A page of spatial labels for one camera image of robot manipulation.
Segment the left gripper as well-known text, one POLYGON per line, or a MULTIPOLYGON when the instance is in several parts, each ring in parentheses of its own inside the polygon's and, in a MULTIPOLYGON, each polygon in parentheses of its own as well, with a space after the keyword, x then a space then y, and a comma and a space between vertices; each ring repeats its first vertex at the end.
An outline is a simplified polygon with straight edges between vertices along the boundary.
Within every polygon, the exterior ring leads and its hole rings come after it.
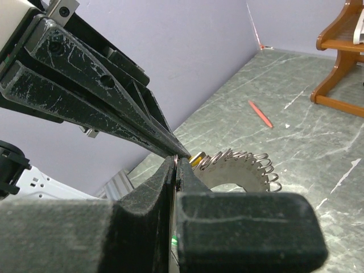
POLYGON ((65 26, 31 15, 1 50, 2 108, 96 129, 160 156, 189 156, 129 57, 76 13, 65 26))

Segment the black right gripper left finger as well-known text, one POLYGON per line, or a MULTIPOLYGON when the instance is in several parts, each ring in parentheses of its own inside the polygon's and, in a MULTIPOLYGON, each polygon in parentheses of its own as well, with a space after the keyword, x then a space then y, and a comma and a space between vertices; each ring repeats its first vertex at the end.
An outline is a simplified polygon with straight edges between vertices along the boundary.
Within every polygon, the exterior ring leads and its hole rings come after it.
POLYGON ((2 183, 2 272, 168 272, 176 182, 168 157, 120 200, 96 198, 23 168, 2 183))

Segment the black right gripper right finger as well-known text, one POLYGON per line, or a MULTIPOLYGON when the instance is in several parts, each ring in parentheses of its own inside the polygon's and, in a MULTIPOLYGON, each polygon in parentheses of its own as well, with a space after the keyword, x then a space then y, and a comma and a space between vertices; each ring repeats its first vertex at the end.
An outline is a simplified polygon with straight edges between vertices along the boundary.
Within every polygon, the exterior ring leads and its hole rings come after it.
POLYGON ((313 272, 328 257, 315 211, 297 193, 213 192, 177 165, 181 272, 313 272))

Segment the green key tag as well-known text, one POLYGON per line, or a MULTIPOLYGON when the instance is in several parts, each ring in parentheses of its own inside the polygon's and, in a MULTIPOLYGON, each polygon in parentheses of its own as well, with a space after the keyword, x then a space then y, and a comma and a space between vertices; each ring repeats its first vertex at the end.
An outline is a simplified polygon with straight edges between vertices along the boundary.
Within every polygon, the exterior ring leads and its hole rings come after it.
POLYGON ((172 246, 177 246, 177 244, 178 244, 177 240, 178 240, 177 236, 173 235, 172 238, 171 238, 171 245, 172 246))

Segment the metal key ring disc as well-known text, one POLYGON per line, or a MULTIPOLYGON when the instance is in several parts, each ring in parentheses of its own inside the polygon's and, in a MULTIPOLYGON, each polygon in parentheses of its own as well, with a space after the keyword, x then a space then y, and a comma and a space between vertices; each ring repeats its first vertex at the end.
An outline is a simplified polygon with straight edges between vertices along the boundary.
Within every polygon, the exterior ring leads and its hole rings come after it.
POLYGON ((279 175, 267 153, 248 151, 219 151, 192 167, 194 174, 208 188, 235 184, 246 192, 280 192, 279 175))

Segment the yellow tag key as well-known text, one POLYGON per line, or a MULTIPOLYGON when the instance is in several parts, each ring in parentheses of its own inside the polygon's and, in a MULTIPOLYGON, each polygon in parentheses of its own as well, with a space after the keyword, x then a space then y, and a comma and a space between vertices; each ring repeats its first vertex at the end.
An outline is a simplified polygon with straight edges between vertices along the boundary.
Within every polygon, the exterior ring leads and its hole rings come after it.
POLYGON ((198 154, 196 154, 194 157, 191 157, 190 159, 189 159, 189 163, 190 163, 190 165, 192 166, 192 167, 194 167, 194 166, 197 166, 199 163, 200 163, 200 161, 202 161, 203 160, 203 158, 204 157, 206 157, 206 153, 205 152, 199 152, 198 154))

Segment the red pencil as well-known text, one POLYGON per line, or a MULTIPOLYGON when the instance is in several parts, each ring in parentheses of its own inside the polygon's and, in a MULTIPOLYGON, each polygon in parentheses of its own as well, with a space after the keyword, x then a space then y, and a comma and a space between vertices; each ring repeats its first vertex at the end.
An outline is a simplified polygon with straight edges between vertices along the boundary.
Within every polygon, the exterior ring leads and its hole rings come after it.
POLYGON ((261 111, 261 109, 259 107, 257 107, 257 105, 255 103, 253 103, 252 101, 248 101, 249 105, 251 106, 251 108, 256 112, 256 114, 258 115, 258 117, 269 127, 269 128, 273 128, 273 124, 271 123, 271 121, 268 119, 267 116, 265 116, 265 114, 261 111))

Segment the wooden shelf rack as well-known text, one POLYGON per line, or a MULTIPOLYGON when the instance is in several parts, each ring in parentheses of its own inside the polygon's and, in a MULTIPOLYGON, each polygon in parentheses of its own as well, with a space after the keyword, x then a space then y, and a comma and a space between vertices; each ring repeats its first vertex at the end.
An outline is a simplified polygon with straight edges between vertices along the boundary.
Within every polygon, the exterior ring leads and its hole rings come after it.
POLYGON ((356 66, 363 62, 363 44, 354 44, 355 27, 363 18, 363 1, 346 1, 337 18, 316 40, 316 49, 335 49, 336 62, 328 76, 311 93, 311 102, 363 117, 363 107, 335 100, 328 93, 356 66))

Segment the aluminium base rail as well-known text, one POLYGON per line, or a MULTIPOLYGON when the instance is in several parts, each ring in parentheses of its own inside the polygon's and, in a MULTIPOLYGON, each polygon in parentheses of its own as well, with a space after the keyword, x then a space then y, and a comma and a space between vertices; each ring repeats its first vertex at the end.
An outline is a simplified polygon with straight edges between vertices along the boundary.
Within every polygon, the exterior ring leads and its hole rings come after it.
POLYGON ((96 197, 108 200, 119 200, 133 190, 134 186, 127 172, 122 169, 98 190, 96 197))

